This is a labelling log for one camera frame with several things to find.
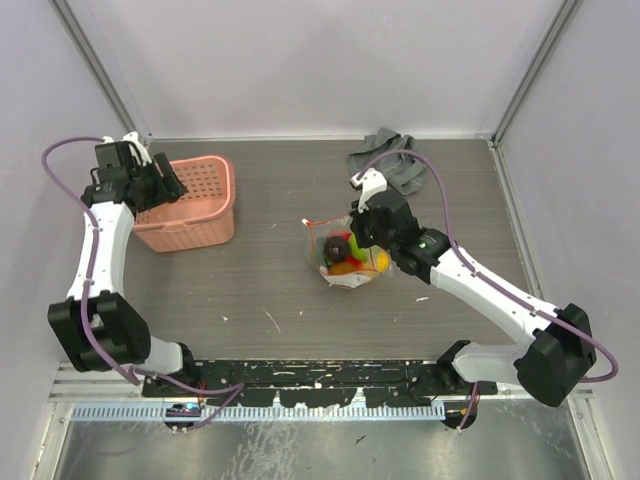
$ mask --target white scrap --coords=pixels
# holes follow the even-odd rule
[[[262,309],[262,311],[267,314],[267,317],[269,317],[271,319],[271,321],[273,322],[273,324],[276,326],[276,328],[278,329],[278,334],[282,335],[282,332],[280,331],[280,327],[278,326],[276,321],[273,319],[271,314],[269,312],[267,312],[264,308]]]

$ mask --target white wall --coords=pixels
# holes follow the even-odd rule
[[[138,122],[193,138],[493,133],[561,1],[70,3]]]
[[[82,244],[82,216],[47,180],[40,153],[122,127],[46,1],[3,2],[0,65],[0,478],[21,480],[64,357],[47,306],[64,299]],[[94,163],[89,144],[53,161],[78,192]]]
[[[504,142],[545,289],[585,308],[620,361],[595,391],[629,479],[640,475],[639,24],[635,0],[584,2]]]

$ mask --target yellow fruit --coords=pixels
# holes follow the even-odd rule
[[[379,252],[376,259],[376,270],[384,272],[389,268],[389,255],[386,252]]]

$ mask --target metal floor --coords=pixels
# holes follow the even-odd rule
[[[348,183],[346,155],[359,145],[328,140],[154,144],[172,160],[226,156],[235,167],[237,199],[236,234],[226,245],[155,254],[132,237],[125,292],[152,334],[186,343],[198,358],[437,358],[458,339],[507,342],[462,301],[399,271],[345,291],[328,288],[308,265],[300,221],[347,213],[357,194]],[[444,178],[459,243],[526,289],[486,142],[422,146]],[[444,229],[432,178],[409,201],[423,225]],[[416,302],[421,297],[428,300]]]
[[[117,452],[132,451],[113,455]],[[72,422],[55,480],[581,480],[566,406],[483,399],[462,435],[437,421]]]

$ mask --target clear plastic bag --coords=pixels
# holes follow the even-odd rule
[[[356,288],[391,270],[391,259],[383,249],[358,247],[349,229],[349,215],[302,223],[308,235],[308,257],[329,284]]]

